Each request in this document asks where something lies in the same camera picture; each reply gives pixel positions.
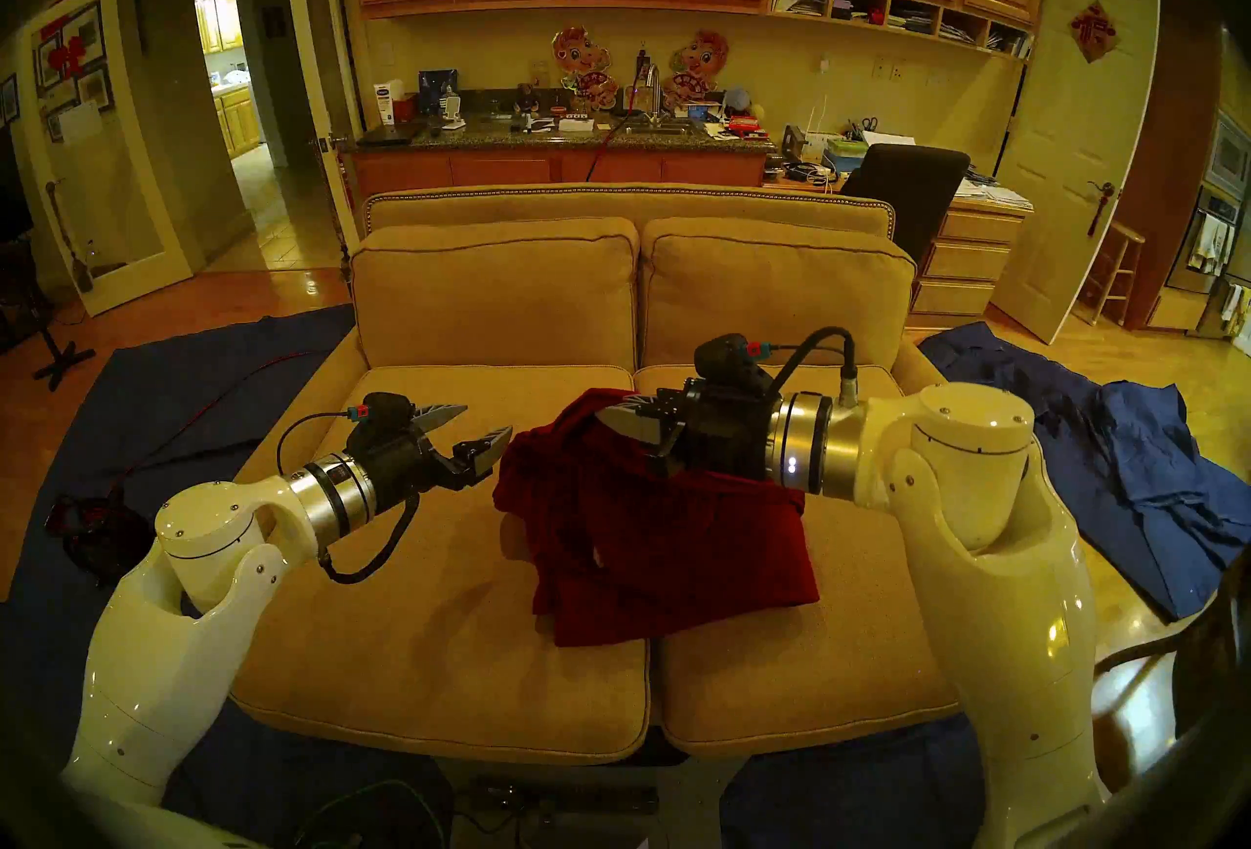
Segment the granite countertop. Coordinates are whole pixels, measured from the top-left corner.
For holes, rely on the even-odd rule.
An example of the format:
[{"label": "granite countertop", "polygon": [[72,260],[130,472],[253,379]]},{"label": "granite countertop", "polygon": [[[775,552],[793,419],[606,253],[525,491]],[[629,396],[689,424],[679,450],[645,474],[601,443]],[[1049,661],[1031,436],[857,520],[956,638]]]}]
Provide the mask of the granite countertop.
[{"label": "granite countertop", "polygon": [[[609,115],[595,116],[597,123],[615,125],[620,119]],[[513,133],[509,130],[510,123],[484,116],[467,116],[464,129],[443,130],[438,136],[430,136],[427,128],[422,128],[413,140],[407,145],[353,145],[350,151],[355,153],[405,153],[422,150],[454,149],[594,149],[608,135],[607,130],[595,129],[589,133]],[[659,150],[666,153],[739,153],[748,155],[768,155],[777,153],[777,148],[768,140],[716,140],[699,130],[691,133],[662,135],[658,133],[641,133],[638,128],[644,123],[627,123],[620,131],[613,136],[609,151],[614,149],[633,150]],[[627,129],[636,131],[627,133]],[[372,133],[382,131],[374,129]]]}]

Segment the seat cushion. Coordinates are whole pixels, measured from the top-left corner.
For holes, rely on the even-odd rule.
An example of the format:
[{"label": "seat cushion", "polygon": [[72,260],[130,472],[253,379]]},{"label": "seat cushion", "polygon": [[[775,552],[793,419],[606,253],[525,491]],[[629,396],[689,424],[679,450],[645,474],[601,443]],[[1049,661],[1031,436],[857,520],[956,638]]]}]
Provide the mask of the seat cushion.
[{"label": "seat cushion", "polygon": [[[694,370],[644,368],[639,393]],[[838,369],[801,366],[792,390],[838,394]],[[859,369],[863,398],[898,398],[889,373]],[[821,600],[664,638],[659,710],[674,745],[709,756],[839,741],[958,710],[938,671],[893,516],[808,496],[803,515]]]},{"label": "seat cushion", "polygon": [[[643,228],[639,360],[687,364],[696,345],[733,331],[798,344],[837,324],[854,336],[857,364],[889,368],[916,269],[872,234],[763,220],[654,220]],[[809,360],[836,364],[842,353],[817,351]]]},{"label": "seat cushion", "polygon": [[619,216],[379,230],[352,258],[360,346],[370,368],[633,370],[637,263]]},{"label": "seat cushion", "polygon": [[[617,368],[415,366],[369,371],[349,396],[398,391],[469,405],[432,433],[455,441],[552,421],[588,388],[631,388]],[[337,419],[319,454],[350,430]],[[315,564],[294,570],[266,608],[234,684],[265,724],[375,748],[494,761],[592,764],[629,755],[649,718],[648,644],[562,648],[530,613],[535,573],[500,553],[494,478],[432,490],[392,559],[354,586]],[[368,563],[392,510],[330,546],[339,571]]]}]

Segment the black office chair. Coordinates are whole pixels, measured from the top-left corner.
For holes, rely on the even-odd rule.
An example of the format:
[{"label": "black office chair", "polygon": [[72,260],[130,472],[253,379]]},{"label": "black office chair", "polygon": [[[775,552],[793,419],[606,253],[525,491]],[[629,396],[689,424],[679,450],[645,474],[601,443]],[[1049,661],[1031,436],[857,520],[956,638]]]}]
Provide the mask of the black office chair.
[{"label": "black office chair", "polygon": [[878,144],[869,146],[861,168],[847,178],[839,193],[891,204],[894,243],[921,270],[967,171],[968,156],[963,153]]}]

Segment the blue blanket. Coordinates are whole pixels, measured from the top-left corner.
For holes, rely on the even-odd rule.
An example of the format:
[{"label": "blue blanket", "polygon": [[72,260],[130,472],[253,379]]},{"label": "blue blanket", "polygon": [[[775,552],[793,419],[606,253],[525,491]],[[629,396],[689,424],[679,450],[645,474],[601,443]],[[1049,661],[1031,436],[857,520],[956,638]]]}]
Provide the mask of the blue blanket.
[{"label": "blue blanket", "polygon": [[1176,385],[1100,386],[983,323],[927,338],[921,350],[951,381],[1028,401],[1047,473],[1082,536],[1162,615],[1202,609],[1251,541],[1251,486],[1198,454]]}]

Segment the couch cushion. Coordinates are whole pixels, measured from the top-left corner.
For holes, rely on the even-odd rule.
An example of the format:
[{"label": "couch cushion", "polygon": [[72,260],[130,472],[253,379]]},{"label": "couch cushion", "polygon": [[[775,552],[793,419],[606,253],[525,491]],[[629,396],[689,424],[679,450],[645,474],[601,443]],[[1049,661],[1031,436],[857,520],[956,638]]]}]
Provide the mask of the couch cushion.
[{"label": "couch cushion", "polygon": [[798,344],[837,324],[856,338],[857,364],[889,368],[916,273],[881,236],[761,220],[656,220],[643,229],[642,260],[643,365],[688,364],[721,334]]},{"label": "couch cushion", "polygon": [[367,233],[562,216],[624,216],[638,231],[666,216],[736,216],[889,238],[894,210],[881,200],[769,188],[627,185],[468,186],[384,193],[365,203]]},{"label": "couch cushion", "polygon": [[352,259],[372,368],[634,366],[638,233],[620,218],[393,226]]},{"label": "couch cushion", "polygon": [[[587,388],[631,388],[615,368],[380,368],[349,396],[398,391],[470,410],[430,435],[552,421]],[[319,454],[342,448],[338,419]],[[649,718],[648,644],[557,649],[530,613],[535,574],[500,554],[494,479],[432,490],[392,559],[368,580],[294,570],[266,608],[234,684],[250,715],[286,731],[492,761],[589,764],[631,754]],[[340,570],[368,563],[399,510],[333,544]]]},{"label": "couch cushion", "polygon": [[[644,368],[643,394],[682,388],[689,368]],[[863,368],[864,398],[897,398]],[[799,368],[787,388],[838,394],[838,369]],[[664,731],[708,756],[841,741],[958,710],[938,671],[893,516],[822,496],[803,515],[821,600],[762,610],[664,638],[657,691]]]}]

